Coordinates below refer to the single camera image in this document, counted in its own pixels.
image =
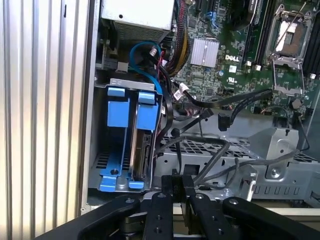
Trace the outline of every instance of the capacitor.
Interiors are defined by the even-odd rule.
[[[225,72],[223,70],[218,71],[219,77],[223,77],[224,74],[225,74]]]

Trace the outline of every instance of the silver heatsink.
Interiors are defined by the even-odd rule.
[[[191,64],[214,68],[217,63],[219,42],[212,39],[194,39]]]

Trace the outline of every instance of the motherboard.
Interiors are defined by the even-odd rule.
[[[200,101],[269,88],[273,89],[272,99],[257,101],[246,110],[278,117],[289,114],[290,118],[294,111],[310,114],[318,98],[320,79],[305,72],[303,62],[310,58],[305,54],[310,38],[314,38],[311,33],[318,1],[253,0],[249,1],[254,4],[252,15],[242,13],[248,7],[245,0],[188,2],[188,35],[193,52],[174,77],[177,82],[186,84]],[[248,16],[252,19],[246,24],[244,18]],[[204,41],[215,45],[210,47]],[[203,64],[196,56],[202,45],[207,56],[214,55],[213,62]],[[179,102],[188,107],[185,97]],[[287,113],[270,110],[272,106],[280,106]]]

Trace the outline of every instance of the metal side panel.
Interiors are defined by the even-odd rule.
[[[0,2],[1,240],[78,215],[89,0]]]

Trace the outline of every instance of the dell logo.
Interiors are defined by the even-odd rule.
[[[225,60],[230,60],[230,61],[234,61],[234,62],[240,62],[238,56],[225,55]]]

